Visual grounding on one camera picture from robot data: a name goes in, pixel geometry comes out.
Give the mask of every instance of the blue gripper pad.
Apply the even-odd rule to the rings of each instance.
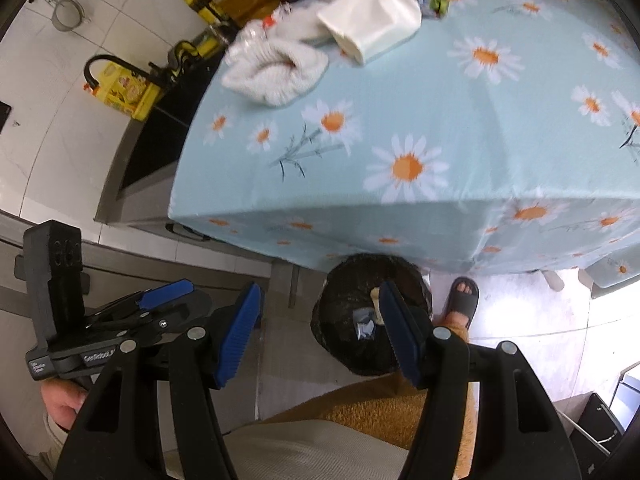
[[[244,354],[249,342],[251,330],[260,315],[261,304],[262,290],[254,283],[245,294],[244,301],[236,311],[236,315],[222,340],[222,345],[220,345],[218,368],[214,375],[219,388],[223,388],[226,382],[236,375],[242,354]]]
[[[380,314],[402,374],[418,387],[424,336],[393,282],[380,285]]]
[[[162,304],[177,300],[192,292],[193,283],[189,280],[169,283],[145,292],[142,298],[138,300],[138,307],[140,310],[153,310]]]

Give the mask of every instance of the foot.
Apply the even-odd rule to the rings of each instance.
[[[451,286],[444,323],[469,328],[478,306],[479,292],[476,282],[470,278],[458,278]]]

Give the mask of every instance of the white tiled wall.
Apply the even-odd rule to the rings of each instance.
[[[57,31],[52,7],[35,0],[0,42],[0,101],[13,107],[0,134],[0,210],[33,222],[59,219],[87,240],[132,253],[235,269],[232,256],[178,250],[173,240],[93,220],[128,119],[82,91],[84,63],[109,52],[144,69],[164,65],[172,44],[194,38],[206,22],[183,0],[77,1],[89,21],[75,31]],[[268,275],[267,267],[254,270]]]

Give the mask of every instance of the screw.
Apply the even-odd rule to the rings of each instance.
[[[437,326],[436,328],[433,329],[433,336],[436,339],[442,339],[443,341],[446,341],[451,337],[451,332],[449,331],[448,328],[444,328],[443,326]]]
[[[189,331],[187,332],[187,337],[189,339],[193,339],[194,341],[196,341],[198,339],[202,339],[205,336],[206,333],[207,333],[207,331],[204,330],[203,327],[194,326],[194,327],[190,328]]]
[[[120,351],[124,354],[128,354],[129,352],[133,352],[136,349],[136,342],[133,339],[127,339],[120,343]]]
[[[509,355],[515,355],[516,352],[518,351],[518,347],[511,341],[504,341],[500,345],[500,348],[505,354],[509,354]]]

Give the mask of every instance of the folded white napkin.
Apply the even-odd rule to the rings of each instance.
[[[255,41],[238,55],[222,85],[258,103],[283,106],[313,88],[328,64],[325,53],[303,43]]]
[[[334,0],[318,18],[349,56],[369,59],[407,40],[422,21],[416,0]]]

